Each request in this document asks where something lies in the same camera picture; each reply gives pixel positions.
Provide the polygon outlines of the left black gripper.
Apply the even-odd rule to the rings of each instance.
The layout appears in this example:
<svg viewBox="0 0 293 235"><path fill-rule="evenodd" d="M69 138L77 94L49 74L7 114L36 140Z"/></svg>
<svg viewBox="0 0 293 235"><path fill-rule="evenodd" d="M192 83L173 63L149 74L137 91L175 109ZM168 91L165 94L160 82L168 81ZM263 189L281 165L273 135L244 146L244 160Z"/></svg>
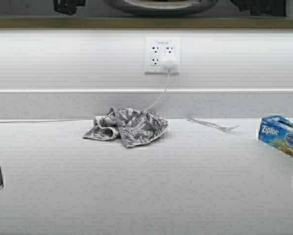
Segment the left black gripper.
<svg viewBox="0 0 293 235"><path fill-rule="evenodd" d="M85 0L53 0L53 9L55 12L74 15L78 7L84 7Z"/></svg>

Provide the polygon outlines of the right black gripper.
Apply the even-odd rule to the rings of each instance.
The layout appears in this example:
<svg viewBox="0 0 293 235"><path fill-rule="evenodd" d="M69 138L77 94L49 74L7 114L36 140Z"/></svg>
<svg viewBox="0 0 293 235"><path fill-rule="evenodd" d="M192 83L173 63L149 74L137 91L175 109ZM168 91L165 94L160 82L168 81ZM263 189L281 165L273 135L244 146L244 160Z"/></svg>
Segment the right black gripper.
<svg viewBox="0 0 293 235"><path fill-rule="evenodd" d="M286 16L286 0L231 0L240 11L249 11L252 16L262 14Z"/></svg>

